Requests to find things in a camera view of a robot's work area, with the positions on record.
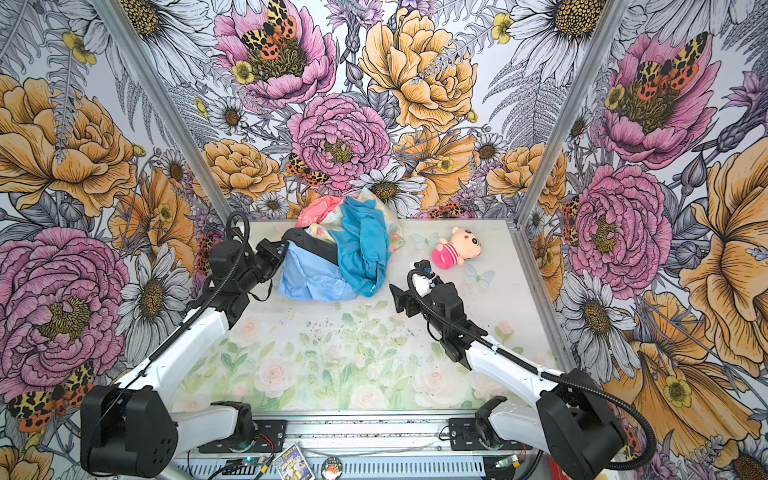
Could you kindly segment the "light blue shirt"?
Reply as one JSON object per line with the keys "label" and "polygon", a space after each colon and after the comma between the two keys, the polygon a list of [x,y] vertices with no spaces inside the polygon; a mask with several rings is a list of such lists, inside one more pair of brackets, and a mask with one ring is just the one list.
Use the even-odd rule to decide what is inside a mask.
{"label": "light blue shirt", "polygon": [[291,241],[282,264],[278,293],[291,300],[326,303],[357,297],[337,265]]}

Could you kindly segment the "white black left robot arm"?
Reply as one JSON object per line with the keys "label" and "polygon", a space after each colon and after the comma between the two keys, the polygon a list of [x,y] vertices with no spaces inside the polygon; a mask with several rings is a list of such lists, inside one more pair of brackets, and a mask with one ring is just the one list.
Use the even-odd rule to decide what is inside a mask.
{"label": "white black left robot arm", "polygon": [[238,323],[259,284],[270,284],[285,249],[267,239],[249,242],[243,212],[229,215],[225,238],[214,246],[210,275],[181,324],[117,383],[93,388],[80,409],[80,465],[109,478],[155,478],[173,458],[209,443],[248,448],[256,437],[251,408],[216,402],[172,412],[168,402],[200,357]]}

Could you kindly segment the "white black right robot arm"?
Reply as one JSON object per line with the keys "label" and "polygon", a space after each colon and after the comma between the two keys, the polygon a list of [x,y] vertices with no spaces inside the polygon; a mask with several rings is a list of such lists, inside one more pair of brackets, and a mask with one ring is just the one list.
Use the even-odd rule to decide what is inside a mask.
{"label": "white black right robot arm", "polygon": [[443,281],[428,261],[414,263],[406,288],[389,286],[397,312],[422,317],[434,328],[446,356],[492,379],[525,403],[491,401],[476,416],[487,445],[516,441],[538,448],[572,479],[616,471],[627,438],[613,409],[617,401],[588,376],[547,368],[507,349],[467,316],[456,286]]}

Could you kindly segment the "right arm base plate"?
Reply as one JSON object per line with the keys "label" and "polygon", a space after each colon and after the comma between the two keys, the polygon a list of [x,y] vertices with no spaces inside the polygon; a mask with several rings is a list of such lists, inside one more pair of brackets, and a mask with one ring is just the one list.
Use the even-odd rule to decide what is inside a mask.
{"label": "right arm base plate", "polygon": [[481,436],[474,418],[449,418],[448,442],[452,451],[521,451],[523,445],[509,440],[488,440]]}

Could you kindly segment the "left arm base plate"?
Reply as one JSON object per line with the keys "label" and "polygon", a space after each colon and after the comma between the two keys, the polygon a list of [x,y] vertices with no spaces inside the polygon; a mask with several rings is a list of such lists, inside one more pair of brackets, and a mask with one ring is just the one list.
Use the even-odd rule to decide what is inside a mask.
{"label": "left arm base plate", "polygon": [[256,419],[243,432],[214,440],[198,447],[200,453],[278,453],[283,450],[288,422],[279,419]]}

